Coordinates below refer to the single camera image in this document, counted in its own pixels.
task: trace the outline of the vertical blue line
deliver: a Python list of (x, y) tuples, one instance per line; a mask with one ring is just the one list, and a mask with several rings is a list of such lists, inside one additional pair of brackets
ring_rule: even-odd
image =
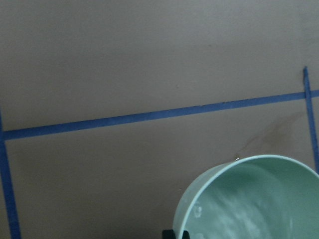
[(311, 96), (311, 91), (310, 91), (310, 82), (309, 82), (307, 67), (304, 68), (304, 85), (305, 85), (305, 95), (306, 95), (306, 104), (307, 104), (311, 143), (313, 145), (316, 172), (319, 173), (318, 140), (317, 140), (315, 117), (314, 117), (314, 112), (313, 112), (313, 102), (312, 102), (312, 96)]
[(15, 205), (13, 185), (12, 185), (10, 168), (9, 168), (9, 161), (8, 161), (5, 142), (3, 138), (1, 113), (0, 113), (0, 173), (1, 173), (2, 189), (4, 194), (4, 201), (5, 201), (5, 207), (6, 207), (11, 239), (21, 239), (18, 214), (16, 210), (16, 205)]

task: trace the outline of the green cup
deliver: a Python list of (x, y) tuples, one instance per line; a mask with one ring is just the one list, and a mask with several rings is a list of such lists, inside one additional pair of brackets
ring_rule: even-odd
[(174, 217), (176, 239), (318, 239), (319, 176), (278, 155), (222, 164), (201, 174)]

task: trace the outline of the black object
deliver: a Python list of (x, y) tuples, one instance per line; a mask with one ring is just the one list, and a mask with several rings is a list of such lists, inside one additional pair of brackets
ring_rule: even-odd
[[(176, 236), (173, 230), (163, 230), (161, 235), (162, 235), (162, 239), (176, 239)], [(182, 239), (190, 239), (188, 231), (183, 232)]]

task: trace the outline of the light green plastic cup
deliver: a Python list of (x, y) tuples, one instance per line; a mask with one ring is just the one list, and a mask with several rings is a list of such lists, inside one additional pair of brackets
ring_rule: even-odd
[(318, 239), (319, 176), (288, 157), (259, 155), (201, 174), (183, 194), (176, 239)]

